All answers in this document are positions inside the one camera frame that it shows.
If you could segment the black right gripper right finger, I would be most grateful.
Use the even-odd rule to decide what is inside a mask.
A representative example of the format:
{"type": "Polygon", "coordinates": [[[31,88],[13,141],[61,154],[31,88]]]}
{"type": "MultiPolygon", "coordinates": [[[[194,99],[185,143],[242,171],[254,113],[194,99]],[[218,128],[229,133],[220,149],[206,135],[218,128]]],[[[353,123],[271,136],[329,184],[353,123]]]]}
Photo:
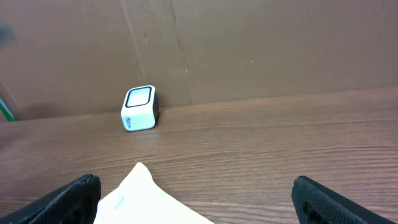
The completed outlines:
{"type": "Polygon", "coordinates": [[[300,224],[394,224],[304,175],[291,197],[300,224]]]}

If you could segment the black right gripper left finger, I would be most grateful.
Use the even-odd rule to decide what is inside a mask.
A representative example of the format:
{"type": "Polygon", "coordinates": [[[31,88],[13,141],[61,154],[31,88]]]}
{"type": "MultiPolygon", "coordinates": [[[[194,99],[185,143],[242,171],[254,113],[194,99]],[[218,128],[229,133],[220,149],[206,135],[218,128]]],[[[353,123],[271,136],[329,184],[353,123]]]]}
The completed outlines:
{"type": "Polygon", "coordinates": [[[85,174],[2,217],[1,224],[93,224],[100,198],[100,178],[85,174]]]}

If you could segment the white pouch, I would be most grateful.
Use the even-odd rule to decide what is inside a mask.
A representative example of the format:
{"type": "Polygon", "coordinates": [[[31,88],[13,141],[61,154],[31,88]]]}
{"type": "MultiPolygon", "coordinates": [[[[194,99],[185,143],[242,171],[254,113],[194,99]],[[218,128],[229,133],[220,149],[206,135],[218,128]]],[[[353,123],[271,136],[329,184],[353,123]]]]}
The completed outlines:
{"type": "Polygon", "coordinates": [[[98,203],[94,224],[120,223],[212,224],[157,186],[141,162],[98,203]]]}

